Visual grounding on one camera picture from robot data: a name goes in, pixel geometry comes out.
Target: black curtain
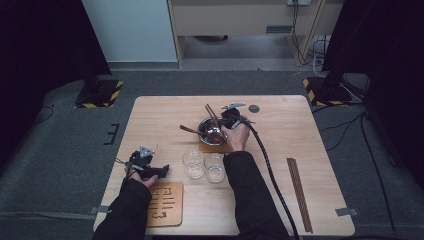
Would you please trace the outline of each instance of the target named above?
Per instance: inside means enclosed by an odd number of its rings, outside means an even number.
[[[111,73],[81,1],[1,0],[0,167],[48,91],[101,74]]]
[[[393,158],[424,187],[424,1],[346,0],[325,57],[326,82],[364,73],[370,120]]]

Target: white wall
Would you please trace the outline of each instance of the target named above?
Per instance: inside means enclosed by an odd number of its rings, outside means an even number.
[[[108,62],[177,62],[166,0],[83,0]]]

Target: gray carpet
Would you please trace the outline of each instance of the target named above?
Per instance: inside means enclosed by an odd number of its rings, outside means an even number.
[[[302,79],[311,72],[114,72],[122,90],[110,108],[76,109],[83,86],[77,81],[51,91],[31,131],[0,178],[1,212],[56,212],[90,216],[101,202],[131,108],[148,95],[292,95],[306,96]],[[332,107],[314,113],[318,128],[351,121],[362,105]],[[120,128],[113,145],[111,124]],[[388,194],[396,231],[402,239],[423,239],[424,191],[408,171],[393,167],[372,123],[365,133]],[[342,138],[343,127],[322,132],[326,148]],[[340,188],[353,217],[356,235],[393,237],[381,187],[361,133],[360,119],[346,131],[338,147],[328,152]],[[90,239],[94,220],[17,218],[0,220],[0,240]],[[309,237],[305,239],[338,239]]]

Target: hand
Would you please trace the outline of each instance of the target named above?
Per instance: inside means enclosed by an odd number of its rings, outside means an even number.
[[[225,126],[221,127],[221,131],[227,135],[227,143],[232,152],[244,151],[246,142],[250,135],[250,129],[243,123],[240,123],[234,129],[228,129]]]
[[[141,179],[140,174],[138,174],[138,172],[131,168],[130,170],[130,174],[129,174],[129,179],[134,179],[140,183],[142,183],[144,186],[146,186],[147,188],[150,188],[158,179],[158,175],[154,175],[153,177],[149,178],[149,180],[143,181],[143,179]]]

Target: wooden board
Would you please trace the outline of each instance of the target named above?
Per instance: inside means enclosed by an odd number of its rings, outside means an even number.
[[[183,184],[159,182],[152,189],[147,211],[147,227],[178,226],[183,219]]]

